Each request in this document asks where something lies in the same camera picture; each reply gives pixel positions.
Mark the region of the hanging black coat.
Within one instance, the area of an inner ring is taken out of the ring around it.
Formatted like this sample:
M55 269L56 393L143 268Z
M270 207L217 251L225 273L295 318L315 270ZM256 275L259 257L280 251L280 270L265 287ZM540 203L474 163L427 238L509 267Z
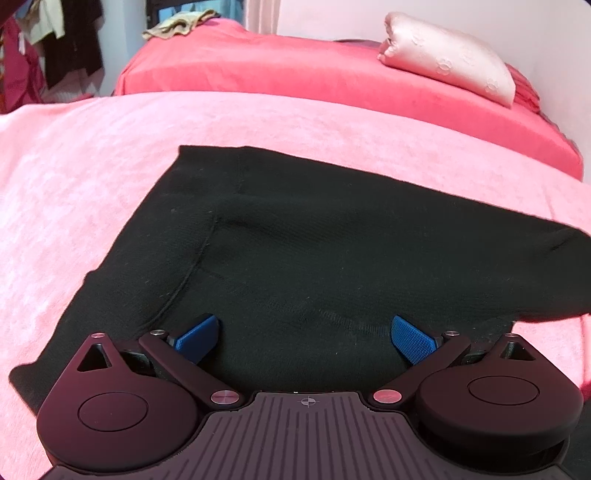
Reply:
M103 68L95 23L102 17L99 0L65 0L61 2L64 35L54 33L42 40L45 57L45 79L53 88L74 71L84 70L91 76Z

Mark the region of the light pink pillow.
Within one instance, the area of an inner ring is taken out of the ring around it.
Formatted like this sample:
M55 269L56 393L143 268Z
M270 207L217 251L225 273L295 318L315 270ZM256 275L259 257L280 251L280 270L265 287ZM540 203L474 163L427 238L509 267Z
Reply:
M402 12L385 18L387 38L378 59L384 65L468 90L504 107L516 85L501 57L487 43Z

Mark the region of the pink blanket on bed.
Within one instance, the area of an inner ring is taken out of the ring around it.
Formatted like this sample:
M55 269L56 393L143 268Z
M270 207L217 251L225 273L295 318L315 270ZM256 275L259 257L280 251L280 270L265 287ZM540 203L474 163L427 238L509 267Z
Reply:
M590 228L587 184L400 115L215 92L25 106L1 119L3 375L38 358L86 274L182 145L270 149Z

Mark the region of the hanging red garment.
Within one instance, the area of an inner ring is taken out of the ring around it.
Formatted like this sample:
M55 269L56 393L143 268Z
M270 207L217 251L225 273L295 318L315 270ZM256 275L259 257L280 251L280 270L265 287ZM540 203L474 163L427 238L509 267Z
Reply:
M1 27L1 113L43 102L45 78L36 49L14 18Z

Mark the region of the folded red quilt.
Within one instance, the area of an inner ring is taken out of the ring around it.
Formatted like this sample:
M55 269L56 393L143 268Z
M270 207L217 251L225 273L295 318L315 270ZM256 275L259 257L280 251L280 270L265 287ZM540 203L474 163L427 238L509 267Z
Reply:
M541 99L531 82L514 66L506 64L506 67L515 84L514 103L534 114L541 115Z

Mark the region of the beige cloth on bed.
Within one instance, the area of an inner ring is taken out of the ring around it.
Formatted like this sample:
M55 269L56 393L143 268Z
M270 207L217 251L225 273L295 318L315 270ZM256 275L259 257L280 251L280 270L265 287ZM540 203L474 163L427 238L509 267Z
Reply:
M197 26L208 20L221 17L214 9L205 11L181 11L171 17L157 23L155 26L142 32L144 40L152 38L169 39L175 35L188 35Z

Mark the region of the red bed sheet mattress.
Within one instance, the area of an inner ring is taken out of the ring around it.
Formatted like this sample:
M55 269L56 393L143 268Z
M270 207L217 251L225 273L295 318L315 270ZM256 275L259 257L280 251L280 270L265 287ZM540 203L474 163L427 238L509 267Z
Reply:
M583 158L541 114L383 65L377 44L264 35L215 18L187 35L152 38L115 94L219 91L338 103L409 117L485 140L580 180Z

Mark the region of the hanging white garment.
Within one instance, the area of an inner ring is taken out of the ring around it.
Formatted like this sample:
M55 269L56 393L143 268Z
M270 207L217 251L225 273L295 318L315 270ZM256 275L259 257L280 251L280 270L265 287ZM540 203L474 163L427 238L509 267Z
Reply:
M30 44L39 43L50 34L60 39L65 35L61 1L33 1L20 21L20 28Z

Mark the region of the black pants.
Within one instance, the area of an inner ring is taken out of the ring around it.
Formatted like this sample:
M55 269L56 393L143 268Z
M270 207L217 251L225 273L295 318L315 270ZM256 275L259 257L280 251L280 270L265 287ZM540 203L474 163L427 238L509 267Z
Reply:
M395 317L497 339L590 310L590 238L410 183L250 147L183 146L10 381L38 409L85 338L204 313L204 368L236 389L360 390L405 365Z

